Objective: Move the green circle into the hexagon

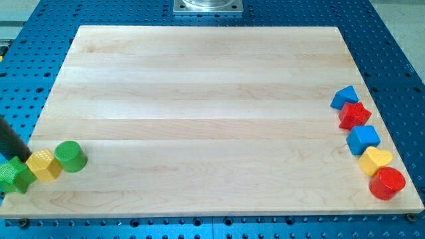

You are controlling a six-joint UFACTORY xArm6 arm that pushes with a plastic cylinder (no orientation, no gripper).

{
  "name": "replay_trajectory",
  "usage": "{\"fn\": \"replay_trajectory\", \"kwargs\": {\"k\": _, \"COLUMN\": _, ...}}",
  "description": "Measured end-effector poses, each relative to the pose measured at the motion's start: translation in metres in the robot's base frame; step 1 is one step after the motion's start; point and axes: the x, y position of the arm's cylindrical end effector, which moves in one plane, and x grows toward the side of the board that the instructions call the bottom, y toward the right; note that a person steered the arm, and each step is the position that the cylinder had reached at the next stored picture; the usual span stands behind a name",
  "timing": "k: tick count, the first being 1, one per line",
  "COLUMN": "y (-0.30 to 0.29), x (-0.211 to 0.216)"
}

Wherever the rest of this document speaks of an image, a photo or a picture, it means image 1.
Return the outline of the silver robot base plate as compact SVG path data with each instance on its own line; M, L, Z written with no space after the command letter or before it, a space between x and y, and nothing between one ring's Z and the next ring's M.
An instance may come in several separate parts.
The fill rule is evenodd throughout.
M174 0L174 13L241 13L243 0Z

